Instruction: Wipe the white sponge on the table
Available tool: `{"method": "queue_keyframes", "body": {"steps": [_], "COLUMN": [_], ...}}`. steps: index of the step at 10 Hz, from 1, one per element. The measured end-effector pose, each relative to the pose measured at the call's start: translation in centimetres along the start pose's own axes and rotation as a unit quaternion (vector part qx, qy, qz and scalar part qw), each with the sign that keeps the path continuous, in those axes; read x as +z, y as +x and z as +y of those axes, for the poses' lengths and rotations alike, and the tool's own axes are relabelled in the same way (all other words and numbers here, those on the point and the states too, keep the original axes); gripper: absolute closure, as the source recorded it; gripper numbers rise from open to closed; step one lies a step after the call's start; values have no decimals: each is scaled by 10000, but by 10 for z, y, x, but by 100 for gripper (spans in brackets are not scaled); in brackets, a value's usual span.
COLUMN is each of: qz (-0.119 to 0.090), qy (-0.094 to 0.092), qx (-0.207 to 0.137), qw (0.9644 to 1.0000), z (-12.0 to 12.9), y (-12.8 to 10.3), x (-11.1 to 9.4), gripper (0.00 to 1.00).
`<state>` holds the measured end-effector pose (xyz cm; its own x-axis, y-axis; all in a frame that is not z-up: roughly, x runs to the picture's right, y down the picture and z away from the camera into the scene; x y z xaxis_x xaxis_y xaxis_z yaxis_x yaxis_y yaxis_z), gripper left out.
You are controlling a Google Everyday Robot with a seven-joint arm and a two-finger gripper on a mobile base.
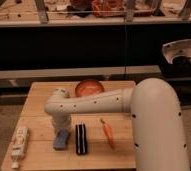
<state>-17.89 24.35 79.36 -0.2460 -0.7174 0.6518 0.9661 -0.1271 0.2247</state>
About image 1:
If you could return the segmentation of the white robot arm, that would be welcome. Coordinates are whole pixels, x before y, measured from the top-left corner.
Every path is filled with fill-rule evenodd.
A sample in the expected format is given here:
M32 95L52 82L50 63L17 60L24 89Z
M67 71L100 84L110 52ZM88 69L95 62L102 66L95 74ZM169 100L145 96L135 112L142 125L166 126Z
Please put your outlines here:
M67 128L64 118L83 113L128 113L132 118L137 171L190 171L180 101L173 87L158 78L133 88L71 98L57 88L44 111L56 130Z

